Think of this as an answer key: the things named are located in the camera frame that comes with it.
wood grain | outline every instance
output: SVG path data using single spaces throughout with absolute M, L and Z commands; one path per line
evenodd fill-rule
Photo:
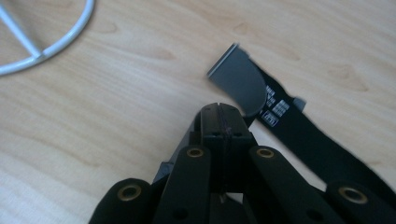
M 42 48 L 83 1 L 2 1 Z M 0 223 L 87 223 L 116 182 L 150 182 L 196 112 L 234 102 L 205 77 L 233 43 L 321 130 L 396 189 L 393 1 L 97 1 L 54 58 L 0 77 Z M 0 64 L 27 53 L 0 24 Z M 276 147 L 254 123 L 261 145 Z

metal grommet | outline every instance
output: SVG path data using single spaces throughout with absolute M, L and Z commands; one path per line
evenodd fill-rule
M 142 188 L 136 184 L 124 186 L 117 194 L 119 199 L 124 202 L 129 202 L 136 199 L 142 193 Z
M 270 149 L 267 148 L 259 148 L 257 149 L 257 155 L 259 155 L 260 157 L 264 157 L 264 158 L 273 158 L 274 157 L 274 152 Z
M 338 193 L 352 203 L 365 204 L 369 201 L 362 192 L 350 187 L 341 187 L 338 189 Z
M 200 148 L 190 148 L 187 150 L 187 155 L 193 158 L 202 157 L 204 156 L 204 151 Z

black folding mechanism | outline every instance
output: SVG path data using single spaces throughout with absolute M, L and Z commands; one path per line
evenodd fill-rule
M 91 224 L 394 223 L 390 187 L 312 124 L 302 113 L 304 101 L 288 96 L 238 46 L 209 77 L 247 117 L 231 105 L 204 106 L 153 183 L 117 183 Z M 254 119 L 328 184 L 325 192 L 310 186 L 281 153 L 258 146 L 248 130 Z M 228 193 L 242 194 L 242 202 Z

circular hole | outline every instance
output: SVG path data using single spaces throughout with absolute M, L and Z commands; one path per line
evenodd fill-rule
M 185 208 L 178 208 L 173 212 L 174 219 L 183 220 L 189 216 L 189 212 Z
M 366 195 L 356 189 L 341 187 L 338 192 L 341 194 L 341 196 L 352 203 L 364 204 L 368 202 Z
M 204 152 L 200 148 L 192 148 L 187 150 L 187 155 L 189 157 L 202 157 L 204 155 Z
M 264 158 L 272 158 L 274 157 L 274 152 L 270 149 L 260 148 L 257 150 L 257 155 L 264 157 Z
M 306 215 L 314 221 L 323 221 L 323 215 L 316 210 L 308 210 L 306 211 Z
M 137 193 L 137 190 L 135 188 L 128 188 L 122 192 L 122 196 L 123 197 L 133 197 L 134 195 L 136 195 L 136 193 Z
M 139 197 L 141 192 L 142 189 L 138 185 L 132 184 L 120 189 L 118 196 L 120 200 L 128 202 Z

white wire stand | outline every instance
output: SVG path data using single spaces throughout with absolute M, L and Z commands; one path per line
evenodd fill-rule
M 82 29 L 84 29 L 92 14 L 93 5 L 94 0 L 87 0 L 84 10 L 82 11 L 82 14 L 76 24 L 61 39 L 56 41 L 48 48 L 42 50 L 38 48 L 35 43 L 23 32 L 21 27 L 14 21 L 14 19 L 12 19 L 11 15 L 9 15 L 8 11 L 0 2 L 0 18 L 26 48 L 26 50 L 31 54 L 29 58 L 20 60 L 18 62 L 0 65 L 0 76 L 15 73 L 38 63 L 42 63 L 62 49 L 66 48 L 67 45 L 69 45 L 79 35 L 79 33 L 81 33 Z

